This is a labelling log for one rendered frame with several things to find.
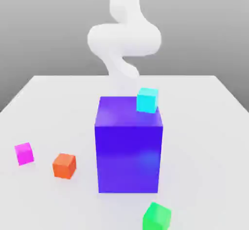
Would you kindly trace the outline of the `small orange cube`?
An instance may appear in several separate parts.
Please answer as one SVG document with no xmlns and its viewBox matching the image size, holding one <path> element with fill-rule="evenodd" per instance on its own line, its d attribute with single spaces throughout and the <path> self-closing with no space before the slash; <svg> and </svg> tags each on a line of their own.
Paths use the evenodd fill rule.
<svg viewBox="0 0 249 230">
<path fill-rule="evenodd" d="M 53 173 L 55 177 L 71 179 L 76 170 L 76 157 L 60 153 L 53 161 Z"/>
</svg>

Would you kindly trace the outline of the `small cyan cube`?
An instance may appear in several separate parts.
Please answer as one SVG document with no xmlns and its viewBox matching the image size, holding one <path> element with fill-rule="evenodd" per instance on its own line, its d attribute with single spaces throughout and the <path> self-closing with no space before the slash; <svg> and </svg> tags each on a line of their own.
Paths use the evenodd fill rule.
<svg viewBox="0 0 249 230">
<path fill-rule="evenodd" d="M 141 88 L 137 94 L 136 110 L 155 113 L 158 108 L 159 90 L 155 88 Z"/>
</svg>

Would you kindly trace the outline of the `small green cube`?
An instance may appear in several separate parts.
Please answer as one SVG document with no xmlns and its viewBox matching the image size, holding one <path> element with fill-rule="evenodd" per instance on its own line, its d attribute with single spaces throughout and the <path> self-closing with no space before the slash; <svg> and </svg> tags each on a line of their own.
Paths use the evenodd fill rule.
<svg viewBox="0 0 249 230">
<path fill-rule="evenodd" d="M 152 202 L 143 216 L 142 230 L 168 230 L 171 222 L 171 210 Z"/>
</svg>

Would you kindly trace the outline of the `small magenta cube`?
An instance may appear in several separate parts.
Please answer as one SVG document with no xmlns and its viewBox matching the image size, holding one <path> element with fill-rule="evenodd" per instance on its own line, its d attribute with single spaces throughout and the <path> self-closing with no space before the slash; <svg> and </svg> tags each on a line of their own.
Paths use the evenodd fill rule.
<svg viewBox="0 0 249 230">
<path fill-rule="evenodd" d="M 33 162 L 34 155 L 29 142 L 15 146 L 19 166 Z"/>
</svg>

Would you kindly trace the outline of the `large blue box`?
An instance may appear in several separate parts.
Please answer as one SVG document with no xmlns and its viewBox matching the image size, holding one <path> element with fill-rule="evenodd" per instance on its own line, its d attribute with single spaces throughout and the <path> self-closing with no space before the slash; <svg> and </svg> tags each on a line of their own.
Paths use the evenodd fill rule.
<svg viewBox="0 0 249 230">
<path fill-rule="evenodd" d="M 136 97 L 102 96 L 95 120 L 100 193 L 157 193 L 163 123 L 136 110 Z"/>
</svg>

